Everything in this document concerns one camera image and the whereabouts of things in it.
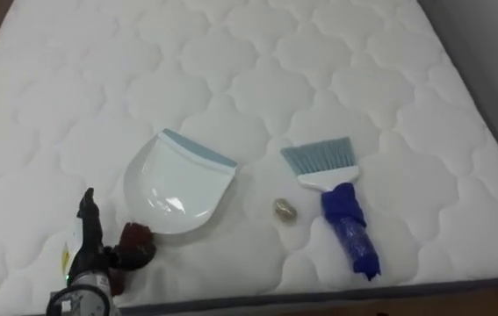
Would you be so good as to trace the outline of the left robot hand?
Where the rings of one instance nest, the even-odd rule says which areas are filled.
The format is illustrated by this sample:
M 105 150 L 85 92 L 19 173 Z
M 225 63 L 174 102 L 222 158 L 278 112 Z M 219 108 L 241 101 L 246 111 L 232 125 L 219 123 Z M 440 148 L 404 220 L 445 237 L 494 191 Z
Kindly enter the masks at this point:
M 62 252 L 61 266 L 70 285 L 87 273 L 109 275 L 111 270 L 135 271 L 147 266 L 156 254 L 154 234 L 148 226 L 128 222 L 114 246 L 103 243 L 104 231 L 94 190 L 87 189 L 76 212 L 76 222 Z

